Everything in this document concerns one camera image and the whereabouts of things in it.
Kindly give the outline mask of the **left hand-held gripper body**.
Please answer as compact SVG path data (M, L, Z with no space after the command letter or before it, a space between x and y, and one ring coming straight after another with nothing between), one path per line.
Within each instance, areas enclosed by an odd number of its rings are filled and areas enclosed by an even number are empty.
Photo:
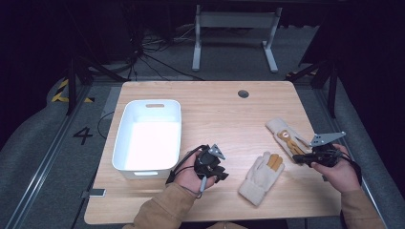
M202 151L194 163L194 170L199 179L202 180L201 193L205 190L207 180L210 177L219 177L220 174L225 173L224 167L220 166L221 159L225 160L225 156L217 144L202 147Z

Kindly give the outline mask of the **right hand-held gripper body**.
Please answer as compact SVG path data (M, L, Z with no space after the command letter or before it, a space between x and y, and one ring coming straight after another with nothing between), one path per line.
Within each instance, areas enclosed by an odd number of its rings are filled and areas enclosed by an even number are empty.
M332 143L345 135L345 132L315 134L312 141L309 143L312 153L309 154L309 159L307 161L308 166L311 166L312 162L327 167L333 167L336 165L338 158L342 153L337 150Z

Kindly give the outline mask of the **beige glove with bear print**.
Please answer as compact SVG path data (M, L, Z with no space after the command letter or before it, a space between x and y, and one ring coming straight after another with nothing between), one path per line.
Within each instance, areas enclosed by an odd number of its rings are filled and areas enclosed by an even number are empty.
M290 157L309 153L309 143L290 128L282 118L270 120L266 123L266 127Z

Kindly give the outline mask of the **beige glove with yellow fingers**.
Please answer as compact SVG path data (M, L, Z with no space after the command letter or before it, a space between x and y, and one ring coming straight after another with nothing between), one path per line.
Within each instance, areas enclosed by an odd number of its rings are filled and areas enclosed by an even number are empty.
M284 168L283 159L278 154L264 152L248 170L239 194L254 206L259 206Z

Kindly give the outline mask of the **white plastic bin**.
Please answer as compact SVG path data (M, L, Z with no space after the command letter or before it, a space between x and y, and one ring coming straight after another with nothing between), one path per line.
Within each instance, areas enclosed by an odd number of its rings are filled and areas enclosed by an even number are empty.
M167 178L178 164L181 104L171 99L129 102L119 122L112 164L125 178Z

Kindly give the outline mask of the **person's left hand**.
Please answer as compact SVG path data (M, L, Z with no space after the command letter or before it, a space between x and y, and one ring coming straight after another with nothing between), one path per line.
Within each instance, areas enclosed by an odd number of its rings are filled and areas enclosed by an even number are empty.
M194 198L197 198L201 194L202 180L199 179L194 171L194 163L200 151L192 154L180 167L180 171L177 173L174 180L175 183L184 188Z

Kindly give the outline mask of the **person's right hand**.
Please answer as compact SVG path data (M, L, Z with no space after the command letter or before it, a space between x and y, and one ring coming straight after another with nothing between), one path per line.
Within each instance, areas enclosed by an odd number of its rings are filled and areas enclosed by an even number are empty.
M333 167L326 167L316 162L312 162L311 167L325 176L332 187L341 194L361 189L355 170L345 159L340 159Z

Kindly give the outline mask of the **black metal stand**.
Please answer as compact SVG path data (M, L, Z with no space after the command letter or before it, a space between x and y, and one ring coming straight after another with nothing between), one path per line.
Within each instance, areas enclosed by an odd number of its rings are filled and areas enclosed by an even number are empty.
M75 80L78 78L81 84L84 86L91 86L94 81L93 74L91 73L89 68L96 69L97 71L115 80L116 82L127 82L127 79L119 76L116 73L113 73L111 70L108 70L107 68L103 67L100 64L97 64L94 61L91 61L90 59L78 55L73 57L68 73L69 106L67 115L70 115L75 110L75 106L78 103Z
M334 61L321 61L312 64L297 73L288 73L286 81L294 82L305 75L314 72L314 77L310 81L313 89L322 89L326 82L329 82L327 108L332 118L335 118L335 98L337 90L337 67Z

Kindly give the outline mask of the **grey metal stand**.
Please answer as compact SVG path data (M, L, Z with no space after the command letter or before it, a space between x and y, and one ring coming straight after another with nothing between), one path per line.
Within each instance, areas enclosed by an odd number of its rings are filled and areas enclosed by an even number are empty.
M272 43L282 15L282 8L274 12L225 12L202 11L200 5L196 7L195 15L195 46L193 52L192 70L197 72L201 65L202 40L201 28L246 28L269 29L267 40L262 42L266 61L272 73L278 72L278 66L272 52Z

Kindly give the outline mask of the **yellow and black hazard tape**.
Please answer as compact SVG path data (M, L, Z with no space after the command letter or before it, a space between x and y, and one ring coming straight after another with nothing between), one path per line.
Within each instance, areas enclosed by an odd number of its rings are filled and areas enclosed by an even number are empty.
M65 88L68 86L69 79L65 78L63 81L60 83L55 95L53 96L51 102L69 102L69 97L68 96L63 96L63 92ZM96 100L93 97L86 97L84 99L85 103L93 103Z

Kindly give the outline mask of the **aluminium floor rail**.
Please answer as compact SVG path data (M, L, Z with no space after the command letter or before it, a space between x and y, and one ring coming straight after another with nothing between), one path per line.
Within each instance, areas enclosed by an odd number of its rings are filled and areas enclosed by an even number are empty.
M339 125L336 118L332 118L327 108L327 98L324 94L323 90L314 89L313 90L314 96L316 98L317 103L321 108L321 113L325 120L328 121L329 127L332 133L343 132L341 126ZM384 218L381 217L381 212L378 205L375 202L375 198L373 193L371 192L370 185L368 181L364 178L364 166L358 161L357 155L352 153L352 149L350 148L349 142L347 141L349 135L345 135L335 141L333 143L341 144L347 148L347 152L343 154L343 156L348 156L350 158L349 163L353 166L359 183L361 185L362 190L365 192L368 200L371 202L373 209L376 211L378 216L381 218L382 223L385 224Z
M49 100L11 135L0 151L0 229L18 229L60 153L90 88L73 93L75 105Z

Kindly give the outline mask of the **grey table edge bracket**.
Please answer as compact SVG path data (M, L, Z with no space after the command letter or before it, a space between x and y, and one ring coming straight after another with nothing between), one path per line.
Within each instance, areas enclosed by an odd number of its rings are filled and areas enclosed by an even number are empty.
M90 189L85 190L81 193L82 198L90 198L90 197L104 197L106 193L105 189Z

